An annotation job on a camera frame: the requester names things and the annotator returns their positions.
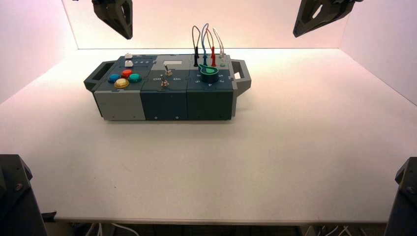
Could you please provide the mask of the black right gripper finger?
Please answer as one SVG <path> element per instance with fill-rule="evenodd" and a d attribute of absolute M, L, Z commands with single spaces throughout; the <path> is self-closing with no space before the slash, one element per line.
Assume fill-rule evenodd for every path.
<path fill-rule="evenodd" d="M 327 0 L 302 0 L 293 29 L 294 37 L 302 36 L 325 25 L 328 20 Z"/>
<path fill-rule="evenodd" d="M 357 2 L 356 0 L 328 0 L 329 11 L 327 13 L 328 20 L 325 25 L 335 22 L 347 16 Z"/>

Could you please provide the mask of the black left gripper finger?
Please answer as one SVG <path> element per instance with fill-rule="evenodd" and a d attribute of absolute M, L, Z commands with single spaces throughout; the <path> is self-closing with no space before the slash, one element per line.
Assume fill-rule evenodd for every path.
<path fill-rule="evenodd" d="M 133 6 L 131 0 L 118 0 L 117 1 L 117 17 L 116 23 L 119 27 L 118 32 L 127 40 L 133 37 L 132 15 Z"/>
<path fill-rule="evenodd" d="M 117 33 L 119 33 L 119 27 L 116 23 L 117 0 L 92 0 L 91 2 L 96 16 Z"/>

